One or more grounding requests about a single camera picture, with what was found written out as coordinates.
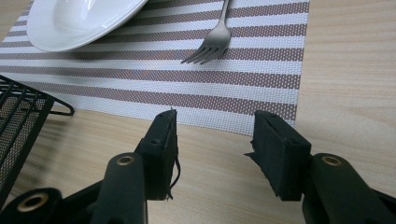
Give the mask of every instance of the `wooden table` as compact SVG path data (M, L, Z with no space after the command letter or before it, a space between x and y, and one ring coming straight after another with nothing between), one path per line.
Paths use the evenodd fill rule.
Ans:
M0 0L0 39L29 0ZM374 189L396 197L396 2L312 0L296 129L347 159ZM50 116L9 199L54 187L68 196L133 151L151 121L78 110ZM179 125L182 176L169 202L148 202L151 223L304 223L301 203L275 197L243 153L250 136Z

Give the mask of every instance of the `white stripe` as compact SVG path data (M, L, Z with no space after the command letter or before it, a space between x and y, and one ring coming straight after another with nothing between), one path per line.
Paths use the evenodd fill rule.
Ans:
M17 38L8 37L4 42L14 42ZM302 49L304 36L275 36L275 37L244 37L232 38L229 49ZM94 52L94 51L131 51L131 50L174 50L174 49L198 49L202 39L156 41L156 42L133 42L117 44L87 45L69 52ZM0 53L41 53L44 52L35 47L0 48Z
M8 75L12 76L16 81L56 83L126 91L155 91L174 94L207 95L289 105L297 105L298 99L298 90L230 84L125 80L100 77L59 77L51 75Z
M22 42L22 41L29 41L29 37L27 37L27 35L6 36L3 40L3 43Z
M307 24L308 14L288 14L276 16L262 16L262 17L243 17L230 18L227 20L227 26L233 27L249 27L249 26L271 26L271 25L289 25L289 24ZM218 20L211 21L187 21L168 24L157 24L150 26L133 26L121 27L109 35L136 35L136 34L151 34L151 33L165 33L177 31L191 31L212 29L216 26Z
M303 1L302 0L231 1L229 8L266 7L266 6L275 6L275 5L302 3L302 2L308 2L308 0L305 0L305 1L304 0ZM221 10L222 5L223 5L223 2L218 1L218 2L214 2L214 3L203 3L203 4L197 4L197 5L182 6L182 7L159 8L159 9L141 11L136 15L136 17L137 18L150 18L150 17L172 16L172 15L179 15L179 14Z
M13 26L11 27L11 29L9 30L10 32L13 31L26 31L26 25L23 26Z
M20 16L17 21L27 21L28 16Z
M86 96L74 96L52 93L55 96L78 109L104 112L108 114L154 120L155 116L171 109L172 105L149 105L134 102L101 99ZM177 111L177 123L212 128L232 133L253 135L254 117L218 110L172 106ZM294 120L286 120L293 126Z
M77 61L77 60L0 60L0 66L34 66L34 67L72 67L72 68L114 68L133 70L168 70L168 71L231 71L300 75L302 62L214 60L203 65L180 64L178 60L138 61Z

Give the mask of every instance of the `gray stripe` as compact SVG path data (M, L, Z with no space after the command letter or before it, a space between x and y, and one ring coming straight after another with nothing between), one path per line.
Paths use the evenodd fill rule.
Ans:
M214 3L214 2L222 2L223 0L183 0L183 1L164 1L164 2L156 2L150 3L148 1L142 10L153 10L160 8L168 8L168 7L184 7L191 5L199 5L204 3Z
M29 41L17 41L17 42L2 42L0 48L27 48L32 47L32 43Z
M230 30L233 34L233 37L303 36L306 32L306 24L233 27L230 28ZM93 44L203 39L209 31L210 29L141 35L105 35L93 42ZM23 31L10 32L8 35L23 35ZM0 48L17 47L32 47L32 44L30 44L28 41L4 42L0 44Z
M298 90L300 86L300 76L298 75L222 71L150 71L109 68L0 66L0 72L29 74L29 76L33 76L33 74L39 74L65 77L101 77L147 81L219 83L293 90Z
M194 49L96 52L3 53L5 60L183 60ZM226 49L220 60L301 62L304 49Z
M284 5L264 6L264 7L241 7L229 10L227 18L272 16L295 13L307 13L308 3L293 3ZM210 21L216 20L220 16L220 10L196 12L188 14L178 14L172 16L152 17L152 18L132 18L125 26L146 26L166 23L178 23L186 21Z
M21 35L27 35L26 31L10 31L7 34L7 36L21 36Z
M15 22L14 26L23 26L26 24L27 24L27 21L17 21L17 22Z
M24 82L24 84L41 91L62 94L98 97L110 100L136 102L151 105L170 105L210 110L227 111L238 114L253 115L261 109L278 114L283 119L295 120L297 105L268 103L228 97L175 94L147 91L126 91L110 88L82 87L39 82Z

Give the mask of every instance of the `striped placemat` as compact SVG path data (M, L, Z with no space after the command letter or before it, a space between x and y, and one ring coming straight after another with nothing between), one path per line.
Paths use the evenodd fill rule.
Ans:
M121 28L67 52L36 49L30 7L0 44L0 74L75 108L252 134L257 109L294 125L308 0L233 0L229 49L205 65L180 64L217 24L222 0L149 0Z

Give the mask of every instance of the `wire mesh basket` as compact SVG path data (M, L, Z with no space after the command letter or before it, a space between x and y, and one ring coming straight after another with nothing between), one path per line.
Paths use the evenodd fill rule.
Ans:
M65 105L70 112L51 111L55 102ZM0 76L0 208L48 114L72 116L74 108L42 91Z

